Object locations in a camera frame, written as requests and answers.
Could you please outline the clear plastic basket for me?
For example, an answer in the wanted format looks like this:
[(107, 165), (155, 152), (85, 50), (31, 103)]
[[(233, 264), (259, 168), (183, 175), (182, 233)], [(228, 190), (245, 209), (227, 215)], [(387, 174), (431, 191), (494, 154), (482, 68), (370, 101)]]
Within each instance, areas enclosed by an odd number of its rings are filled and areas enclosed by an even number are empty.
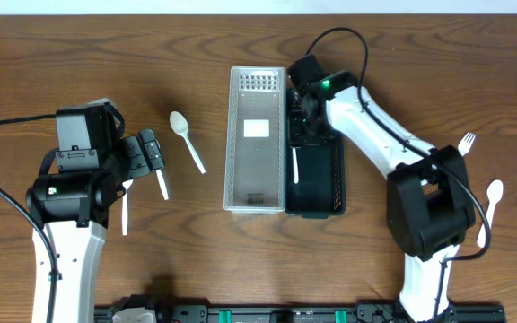
[(231, 70), (223, 209), (234, 214), (285, 210), (283, 67)]

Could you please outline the dark green plastic basket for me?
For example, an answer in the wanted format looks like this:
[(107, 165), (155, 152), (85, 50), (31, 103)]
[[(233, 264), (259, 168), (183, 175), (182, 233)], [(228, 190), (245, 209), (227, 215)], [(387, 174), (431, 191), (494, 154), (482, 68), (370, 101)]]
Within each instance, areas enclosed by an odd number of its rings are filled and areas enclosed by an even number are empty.
[(326, 219), (346, 210), (344, 145), (341, 134), (330, 145), (295, 146), (300, 180), (293, 182), (292, 153), (286, 134), (285, 211), (306, 219)]

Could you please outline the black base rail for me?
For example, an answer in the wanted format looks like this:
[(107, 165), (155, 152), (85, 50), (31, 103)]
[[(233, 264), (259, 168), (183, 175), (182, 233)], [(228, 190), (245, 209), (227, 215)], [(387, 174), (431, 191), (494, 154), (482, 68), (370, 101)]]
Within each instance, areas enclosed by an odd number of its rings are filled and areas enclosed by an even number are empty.
[(168, 303), (146, 295), (124, 297), (97, 307), (94, 323), (403, 323), (411, 317), (397, 302), (361, 302), (354, 306), (263, 307)]

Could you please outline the white plastic spoon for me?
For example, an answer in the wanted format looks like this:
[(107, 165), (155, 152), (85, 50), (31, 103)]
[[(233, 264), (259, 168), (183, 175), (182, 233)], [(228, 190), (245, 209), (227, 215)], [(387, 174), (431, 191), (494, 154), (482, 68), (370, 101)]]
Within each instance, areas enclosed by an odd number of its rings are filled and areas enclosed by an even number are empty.
[(188, 150), (194, 160), (194, 163), (197, 165), (197, 168), (202, 174), (206, 173), (206, 169), (204, 167), (203, 162), (201, 161), (194, 145), (190, 142), (190, 139), (188, 137), (188, 121), (185, 119), (185, 117), (179, 113), (178, 111), (173, 111), (170, 114), (170, 125), (171, 129), (179, 136), (181, 136), (187, 147)]
[(133, 180), (127, 180), (122, 183), (124, 188), (124, 195), (122, 197), (122, 206), (121, 206), (121, 229), (122, 235), (128, 235), (128, 227), (129, 227), (129, 189), (133, 185)]
[(155, 173), (156, 173), (156, 177), (157, 177), (157, 180), (158, 180), (158, 183), (159, 183), (160, 190), (162, 192), (162, 197), (163, 197), (164, 200), (168, 200), (169, 199), (169, 192), (168, 192), (168, 189), (167, 189), (167, 185), (166, 185), (166, 182), (165, 182), (164, 175), (162, 173), (162, 169), (157, 170)]
[[(492, 227), (493, 218), (495, 214), (495, 208), (497, 204), (501, 201), (504, 194), (504, 183), (500, 179), (493, 180), (486, 190), (486, 196), (488, 198), (488, 208), (486, 211), (486, 218), (488, 221), (489, 227)], [(486, 244), (486, 229), (484, 226), (481, 226), (478, 237), (477, 237), (477, 245), (480, 248), (483, 248)]]

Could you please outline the white plastic fork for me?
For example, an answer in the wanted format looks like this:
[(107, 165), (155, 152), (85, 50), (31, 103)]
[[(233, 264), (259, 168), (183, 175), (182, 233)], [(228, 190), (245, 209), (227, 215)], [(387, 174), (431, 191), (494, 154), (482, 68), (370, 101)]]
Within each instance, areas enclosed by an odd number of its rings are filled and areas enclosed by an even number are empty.
[(465, 156), (471, 149), (472, 145), (476, 140), (476, 135), (471, 132), (467, 132), (460, 140), (457, 148), (462, 156)]
[(292, 153), (292, 165), (293, 165), (293, 182), (296, 185), (299, 183), (299, 180), (300, 180), (296, 147), (294, 147), (294, 146), (292, 147), (291, 153)]

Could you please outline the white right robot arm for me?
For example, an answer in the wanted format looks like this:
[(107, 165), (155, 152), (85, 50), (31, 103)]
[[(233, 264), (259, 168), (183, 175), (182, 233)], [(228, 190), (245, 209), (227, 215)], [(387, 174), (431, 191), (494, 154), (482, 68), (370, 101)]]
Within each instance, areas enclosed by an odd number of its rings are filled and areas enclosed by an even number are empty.
[(289, 78), (305, 128), (345, 136), (386, 179), (388, 228), (405, 254), (399, 303), (412, 321), (435, 322), (449, 307), (451, 265), (475, 222), (462, 154), (412, 135), (349, 72), (292, 71)]

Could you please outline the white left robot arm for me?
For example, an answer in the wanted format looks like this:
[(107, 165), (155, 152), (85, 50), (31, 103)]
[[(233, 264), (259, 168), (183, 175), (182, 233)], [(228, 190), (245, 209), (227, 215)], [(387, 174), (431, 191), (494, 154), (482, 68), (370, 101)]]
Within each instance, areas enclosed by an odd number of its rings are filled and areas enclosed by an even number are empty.
[(34, 322), (91, 322), (96, 278), (106, 240), (109, 208), (122, 202), (128, 227), (127, 192), (135, 179), (156, 174), (162, 195), (169, 195), (161, 146), (151, 129), (123, 139), (106, 165), (41, 174), (28, 191), (31, 213), (41, 231), (32, 236), (37, 266), (32, 310)]

